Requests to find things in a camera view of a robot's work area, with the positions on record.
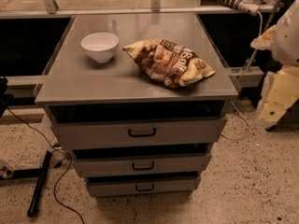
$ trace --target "clear plastic bottle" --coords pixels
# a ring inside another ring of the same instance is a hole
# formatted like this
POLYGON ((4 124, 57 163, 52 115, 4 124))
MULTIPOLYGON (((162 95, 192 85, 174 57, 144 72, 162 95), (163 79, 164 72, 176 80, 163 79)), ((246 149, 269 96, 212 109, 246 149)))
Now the clear plastic bottle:
POLYGON ((0 176, 4 179, 10 179, 13 174, 14 171, 10 165, 6 161, 0 159, 0 176))

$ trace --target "concrete floor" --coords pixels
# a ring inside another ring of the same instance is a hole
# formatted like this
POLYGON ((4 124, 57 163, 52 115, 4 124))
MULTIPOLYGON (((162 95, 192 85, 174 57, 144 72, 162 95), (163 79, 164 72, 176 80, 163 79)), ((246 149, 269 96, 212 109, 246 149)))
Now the concrete floor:
MULTIPOLYGON (((193 193, 95 199, 71 167, 59 183, 58 199, 81 213, 85 223, 299 223, 298 125, 278 126, 272 132, 257 129, 250 101, 238 101, 236 106, 249 123, 249 135, 239 141, 221 137, 215 143, 212 160, 193 193)), ((42 109, 13 112, 46 133, 42 109)), ((235 113, 227 119, 222 133, 227 138, 248 133, 247 124, 235 113)), ((0 131, 1 158, 14 169, 41 165, 48 147, 38 132, 7 111, 0 118, 0 131)), ((54 184, 66 166, 49 170, 36 217, 27 217, 36 179, 2 182, 0 223, 81 223, 53 197, 54 184)))

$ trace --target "drawer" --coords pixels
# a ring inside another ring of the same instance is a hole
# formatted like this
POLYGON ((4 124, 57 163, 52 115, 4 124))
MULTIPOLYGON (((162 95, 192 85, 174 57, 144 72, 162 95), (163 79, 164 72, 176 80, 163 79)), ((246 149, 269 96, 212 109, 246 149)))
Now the drawer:
POLYGON ((144 175, 177 172, 204 171, 210 154, 164 155, 162 157, 128 157, 122 160, 75 160, 74 167, 81 177, 144 175))
POLYGON ((111 178, 89 178, 87 190, 92 196, 121 196, 197 189, 200 178, 196 173, 141 175, 111 178))
POLYGON ((63 123, 52 129, 66 149, 128 147, 218 141, 226 118, 156 122, 63 123))

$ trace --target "crumpled snack bag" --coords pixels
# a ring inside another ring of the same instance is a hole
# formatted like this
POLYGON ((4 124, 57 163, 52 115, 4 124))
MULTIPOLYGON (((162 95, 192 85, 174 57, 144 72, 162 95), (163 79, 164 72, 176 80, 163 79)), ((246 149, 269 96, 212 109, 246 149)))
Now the crumpled snack bag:
POLYGON ((215 73, 190 49, 171 41, 143 40, 123 50, 151 79, 170 88, 185 87, 215 73))
POLYGON ((259 37, 253 39, 251 42, 251 47, 254 49, 260 49, 260 50, 272 50, 272 40, 273 40, 273 34, 276 31, 277 26, 273 25, 270 28, 268 28, 263 34, 261 34, 259 37))

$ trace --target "gray cabinet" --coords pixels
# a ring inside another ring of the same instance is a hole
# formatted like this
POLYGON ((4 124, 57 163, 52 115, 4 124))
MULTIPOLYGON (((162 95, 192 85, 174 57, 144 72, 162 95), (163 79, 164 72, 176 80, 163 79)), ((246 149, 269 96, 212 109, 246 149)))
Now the gray cabinet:
POLYGON ((101 197, 197 189, 236 96, 195 14, 77 15, 36 103, 87 190, 101 197), (80 47, 98 31, 120 39, 105 65, 80 47), (149 81, 121 47, 152 37, 193 49, 215 75, 181 90, 149 81))

